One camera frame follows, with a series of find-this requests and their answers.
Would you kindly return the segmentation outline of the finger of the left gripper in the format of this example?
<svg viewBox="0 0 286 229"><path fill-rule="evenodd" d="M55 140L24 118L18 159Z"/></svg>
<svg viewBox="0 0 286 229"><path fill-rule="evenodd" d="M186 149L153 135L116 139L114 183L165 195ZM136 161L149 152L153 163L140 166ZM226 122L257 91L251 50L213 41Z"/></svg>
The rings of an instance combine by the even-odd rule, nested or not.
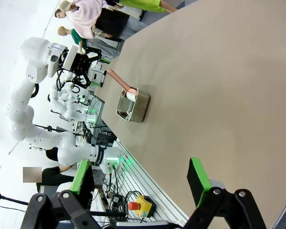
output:
<svg viewBox="0 0 286 229"><path fill-rule="evenodd" d="M90 87L90 79L87 73L84 73L82 75L76 75L75 73L72 73L71 82L74 85L79 86L80 88L83 89Z"/></svg>
<svg viewBox="0 0 286 229"><path fill-rule="evenodd" d="M91 62L98 61L102 58L102 51L90 46L86 47L85 54Z"/></svg>

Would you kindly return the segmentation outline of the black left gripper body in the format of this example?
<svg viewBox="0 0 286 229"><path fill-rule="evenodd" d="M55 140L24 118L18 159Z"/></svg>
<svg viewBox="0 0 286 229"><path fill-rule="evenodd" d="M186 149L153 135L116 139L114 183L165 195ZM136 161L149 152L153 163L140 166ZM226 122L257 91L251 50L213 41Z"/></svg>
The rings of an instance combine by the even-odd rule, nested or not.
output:
<svg viewBox="0 0 286 229"><path fill-rule="evenodd" d="M88 70L91 66L92 60L86 54L76 53L72 63L72 72L76 76L88 76Z"/></svg>

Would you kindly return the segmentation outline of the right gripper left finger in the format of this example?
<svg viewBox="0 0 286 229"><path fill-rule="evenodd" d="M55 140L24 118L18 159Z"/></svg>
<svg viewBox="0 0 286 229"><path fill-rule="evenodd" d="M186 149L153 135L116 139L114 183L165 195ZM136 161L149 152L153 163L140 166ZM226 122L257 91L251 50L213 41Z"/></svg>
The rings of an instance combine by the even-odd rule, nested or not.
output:
<svg viewBox="0 0 286 229"><path fill-rule="evenodd" d="M100 229L101 226L83 206L81 196L89 193L83 188L92 187L89 178L91 163L82 160L71 186L51 197L44 193L34 194L27 206L22 229L55 229L61 221L68 220L76 229Z"/></svg>

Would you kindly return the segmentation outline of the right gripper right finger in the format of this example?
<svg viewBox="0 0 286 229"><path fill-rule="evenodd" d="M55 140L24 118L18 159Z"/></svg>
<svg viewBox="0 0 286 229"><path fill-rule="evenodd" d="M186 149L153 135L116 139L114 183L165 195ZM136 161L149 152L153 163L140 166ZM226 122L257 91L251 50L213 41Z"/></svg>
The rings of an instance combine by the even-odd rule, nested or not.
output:
<svg viewBox="0 0 286 229"><path fill-rule="evenodd" d="M231 229L265 229L266 225L252 193L238 189L234 193L213 186L196 157L189 160L187 181L196 209L184 229L206 229L215 217L224 218Z"/></svg>

